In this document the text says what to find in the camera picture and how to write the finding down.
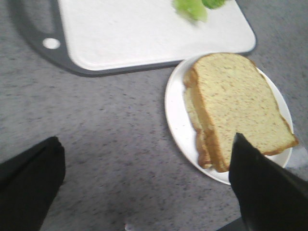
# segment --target white bread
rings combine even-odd
[[[203,56],[191,67],[184,84],[189,90],[185,104],[191,101],[198,115],[196,122],[189,114],[193,126],[205,136],[207,154],[199,152],[199,159],[209,155],[218,172],[229,170],[236,132],[265,155],[298,144],[265,78],[249,59],[233,53]]]

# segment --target gray countertop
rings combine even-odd
[[[284,96],[308,144],[308,1],[238,0],[257,37],[247,56]],[[0,161],[49,136],[67,173],[42,231],[214,231],[240,216],[230,186],[185,159],[164,94],[174,67],[98,78],[47,62],[16,32],[0,1]],[[306,176],[307,155],[287,166]]]

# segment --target black object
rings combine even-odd
[[[2,163],[0,230],[38,231],[64,177],[64,148],[57,137]]]
[[[247,230],[308,230],[308,183],[263,156],[240,133],[229,181]]]
[[[242,218],[238,218],[217,231],[246,231]]]

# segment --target cutting board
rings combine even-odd
[[[39,45],[34,47],[40,53],[77,72],[166,66],[210,52],[247,52],[256,44],[235,0],[207,10],[206,22],[185,19],[176,12],[172,0],[50,1],[57,33],[37,33],[35,37],[31,32],[28,41],[37,40]],[[20,17],[16,7],[12,11]],[[21,30],[31,27],[25,25],[25,19],[19,23],[24,24]]]

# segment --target bread crust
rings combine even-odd
[[[202,168],[209,168],[212,166],[212,163],[205,144],[205,133],[201,127],[198,114],[195,111],[194,104],[191,100],[190,91],[192,90],[192,88],[191,88],[190,72],[186,73],[183,82],[184,85],[186,86],[186,90],[184,92],[185,107],[188,112],[192,127],[196,131],[195,145],[198,152],[198,165]]]

